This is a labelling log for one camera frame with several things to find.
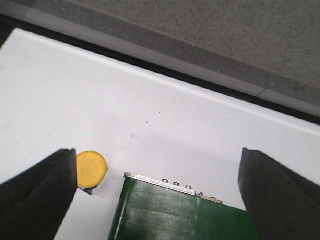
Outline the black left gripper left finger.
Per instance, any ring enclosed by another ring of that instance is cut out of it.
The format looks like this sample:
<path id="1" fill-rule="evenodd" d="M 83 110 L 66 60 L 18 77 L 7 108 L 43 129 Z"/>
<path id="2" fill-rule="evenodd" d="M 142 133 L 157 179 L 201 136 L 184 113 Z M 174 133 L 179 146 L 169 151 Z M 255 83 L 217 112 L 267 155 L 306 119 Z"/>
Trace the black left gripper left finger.
<path id="1" fill-rule="evenodd" d="M 53 240 L 77 188 L 75 149 L 60 149 L 2 183 L 0 238 Z"/>

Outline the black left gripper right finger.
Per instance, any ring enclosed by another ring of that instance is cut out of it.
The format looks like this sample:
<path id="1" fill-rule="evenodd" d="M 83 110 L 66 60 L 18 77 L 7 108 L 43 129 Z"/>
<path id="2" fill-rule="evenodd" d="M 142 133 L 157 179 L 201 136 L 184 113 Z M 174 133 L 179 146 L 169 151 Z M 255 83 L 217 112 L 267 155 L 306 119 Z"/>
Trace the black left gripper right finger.
<path id="1" fill-rule="evenodd" d="M 318 240 L 320 186 L 258 150 L 242 150 L 238 185 L 263 240 Z"/>

